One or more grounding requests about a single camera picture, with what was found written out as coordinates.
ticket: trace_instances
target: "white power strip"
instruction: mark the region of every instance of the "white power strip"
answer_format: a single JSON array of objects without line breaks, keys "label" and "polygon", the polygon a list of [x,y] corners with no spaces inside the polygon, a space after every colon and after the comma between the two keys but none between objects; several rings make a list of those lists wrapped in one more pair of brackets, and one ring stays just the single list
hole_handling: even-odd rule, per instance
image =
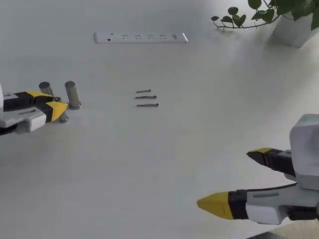
[{"label": "white power strip", "polygon": [[187,43],[184,33],[105,33],[95,32],[96,43]]}]

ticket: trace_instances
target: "potted plant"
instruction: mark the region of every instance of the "potted plant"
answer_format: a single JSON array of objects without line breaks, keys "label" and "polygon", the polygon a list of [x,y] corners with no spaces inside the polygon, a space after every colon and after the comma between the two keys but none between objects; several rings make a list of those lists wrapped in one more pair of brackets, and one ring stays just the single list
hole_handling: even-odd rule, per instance
[{"label": "potted plant", "polygon": [[319,31],[319,0],[248,0],[248,5],[255,11],[250,26],[244,25],[246,15],[239,15],[235,6],[228,9],[228,15],[211,20],[217,28],[245,29],[271,24],[282,16],[274,35],[295,47],[302,47]]}]

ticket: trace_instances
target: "table surface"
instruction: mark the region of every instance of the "table surface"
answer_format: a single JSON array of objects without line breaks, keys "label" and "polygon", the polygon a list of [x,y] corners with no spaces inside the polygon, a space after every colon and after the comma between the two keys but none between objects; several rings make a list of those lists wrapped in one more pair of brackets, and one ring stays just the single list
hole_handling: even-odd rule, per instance
[{"label": "table surface", "polygon": [[[83,103],[66,124],[0,138],[2,238],[241,239],[275,228],[217,218],[196,200],[289,183],[246,152],[289,148],[299,117],[319,111],[319,45],[283,46],[269,40],[274,26],[216,30],[210,17],[235,2],[1,2],[2,89],[48,81],[66,101],[72,80]],[[189,43],[98,45],[96,31],[184,32]],[[133,99],[147,88],[156,101]]]}]

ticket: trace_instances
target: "yellow fingertip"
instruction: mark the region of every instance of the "yellow fingertip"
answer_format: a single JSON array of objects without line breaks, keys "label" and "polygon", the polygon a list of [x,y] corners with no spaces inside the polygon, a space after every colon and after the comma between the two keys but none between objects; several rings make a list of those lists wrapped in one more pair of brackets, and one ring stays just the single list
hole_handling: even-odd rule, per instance
[{"label": "yellow fingertip", "polygon": [[51,121],[58,119],[60,115],[63,114],[63,112],[65,112],[65,110],[68,108],[68,104],[62,102],[48,102],[46,104],[53,108]]},{"label": "yellow fingertip", "polygon": [[228,192],[214,193],[197,201],[199,208],[212,213],[220,218],[233,220],[233,215],[228,204]]}]

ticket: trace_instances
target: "metal peg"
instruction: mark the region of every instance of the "metal peg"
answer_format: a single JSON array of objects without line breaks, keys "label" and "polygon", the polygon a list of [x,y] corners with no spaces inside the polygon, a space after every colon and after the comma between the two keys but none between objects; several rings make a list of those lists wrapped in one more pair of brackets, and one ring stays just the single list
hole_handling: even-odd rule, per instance
[{"label": "metal peg", "polygon": [[82,103],[79,101],[78,92],[73,81],[68,81],[65,83],[66,93],[69,98],[69,108],[71,110],[78,110],[82,107]]},{"label": "metal peg", "polygon": [[136,93],[145,93],[145,92],[151,92],[152,90],[151,89],[148,89],[146,91],[136,91]]},{"label": "metal peg", "polygon": [[42,93],[47,94],[47,95],[54,96],[53,91],[52,91],[52,88],[51,88],[49,82],[46,82],[46,81],[41,82],[41,83],[39,84],[39,87],[40,87],[40,90],[41,90]]},{"label": "metal peg", "polygon": [[156,99],[157,96],[136,96],[135,99]]},{"label": "metal peg", "polygon": [[[41,82],[39,84],[39,87],[42,93],[54,96],[49,82],[46,82],[46,81]],[[53,100],[56,102],[62,102],[60,97],[55,97]],[[63,112],[63,114],[60,115],[59,121],[61,123],[67,123],[69,121],[69,117],[66,115],[65,112]]]},{"label": "metal peg", "polygon": [[137,107],[158,107],[159,104],[144,104],[144,105],[136,105]]}]

